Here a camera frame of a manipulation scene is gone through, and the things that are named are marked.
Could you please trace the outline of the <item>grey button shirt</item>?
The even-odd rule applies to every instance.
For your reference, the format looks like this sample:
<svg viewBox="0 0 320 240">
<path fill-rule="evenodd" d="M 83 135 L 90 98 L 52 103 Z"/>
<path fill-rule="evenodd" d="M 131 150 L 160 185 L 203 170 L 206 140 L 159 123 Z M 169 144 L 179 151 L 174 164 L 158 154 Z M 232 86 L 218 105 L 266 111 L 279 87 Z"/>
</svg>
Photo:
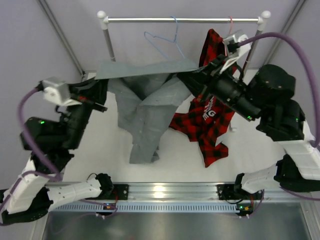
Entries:
<svg viewBox="0 0 320 240">
<path fill-rule="evenodd" d="M 163 61 L 145 66 L 104 60 L 96 79 L 108 80 L 115 95 L 118 127 L 132 135 L 130 164 L 157 161 L 162 135 L 178 107 L 191 95 L 177 73 L 198 67 L 189 59 Z"/>
</svg>

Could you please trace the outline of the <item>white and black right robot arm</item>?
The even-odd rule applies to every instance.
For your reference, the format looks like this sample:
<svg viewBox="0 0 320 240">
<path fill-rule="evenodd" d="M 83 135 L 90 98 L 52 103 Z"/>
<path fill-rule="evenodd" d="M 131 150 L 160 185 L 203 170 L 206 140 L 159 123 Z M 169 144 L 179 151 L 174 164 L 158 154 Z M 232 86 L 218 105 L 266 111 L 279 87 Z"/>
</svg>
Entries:
<svg viewBox="0 0 320 240">
<path fill-rule="evenodd" d="M 224 68 L 219 56 L 197 70 L 177 77 L 201 99 L 215 97 L 247 121 L 259 120 L 256 129 L 284 150 L 271 167 L 240 173 L 232 192 L 243 199 L 265 189 L 311 193 L 320 189 L 320 146 L 310 132 L 305 114 L 293 100 L 296 80 L 281 67 L 262 66 L 249 83 Z"/>
</svg>

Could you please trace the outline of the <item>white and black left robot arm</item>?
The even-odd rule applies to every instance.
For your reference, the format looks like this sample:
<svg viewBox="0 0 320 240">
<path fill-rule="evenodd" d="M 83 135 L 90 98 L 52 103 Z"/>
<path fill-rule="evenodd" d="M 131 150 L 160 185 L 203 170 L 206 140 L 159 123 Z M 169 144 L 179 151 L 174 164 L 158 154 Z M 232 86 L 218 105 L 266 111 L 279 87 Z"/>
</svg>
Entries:
<svg viewBox="0 0 320 240">
<path fill-rule="evenodd" d="M 106 173 L 80 183 L 47 186 L 49 181 L 62 180 L 61 172 L 74 157 L 72 151 L 79 147 L 92 112 L 107 110 L 107 91 L 107 80 L 91 78 L 68 84 L 52 77 L 40 81 L 22 98 L 17 109 L 20 140 L 30 156 L 15 183 L 0 192 L 2 226 L 33 222 L 60 206 L 76 201 L 93 203 L 113 195 L 114 185 Z M 38 92 L 56 110 L 65 107 L 59 120 L 24 118 L 26 101 Z"/>
</svg>

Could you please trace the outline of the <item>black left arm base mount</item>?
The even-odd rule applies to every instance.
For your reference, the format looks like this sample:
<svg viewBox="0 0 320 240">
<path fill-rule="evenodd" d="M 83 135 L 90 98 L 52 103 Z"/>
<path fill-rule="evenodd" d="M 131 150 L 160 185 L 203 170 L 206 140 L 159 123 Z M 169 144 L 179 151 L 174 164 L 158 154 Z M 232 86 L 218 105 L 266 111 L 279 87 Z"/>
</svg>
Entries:
<svg viewBox="0 0 320 240">
<path fill-rule="evenodd" d="M 128 184 L 115 184 L 110 193 L 99 196 L 100 200 L 127 200 L 129 195 Z"/>
</svg>

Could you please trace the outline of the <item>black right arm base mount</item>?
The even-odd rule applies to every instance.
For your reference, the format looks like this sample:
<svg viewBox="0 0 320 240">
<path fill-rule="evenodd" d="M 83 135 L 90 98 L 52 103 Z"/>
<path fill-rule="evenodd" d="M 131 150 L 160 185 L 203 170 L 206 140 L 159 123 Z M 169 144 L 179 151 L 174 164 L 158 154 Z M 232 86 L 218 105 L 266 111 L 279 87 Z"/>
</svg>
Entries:
<svg viewBox="0 0 320 240">
<path fill-rule="evenodd" d="M 244 193 L 234 190 L 234 184 L 218 184 L 216 187 L 219 200 L 240 201 L 248 199 Z"/>
</svg>

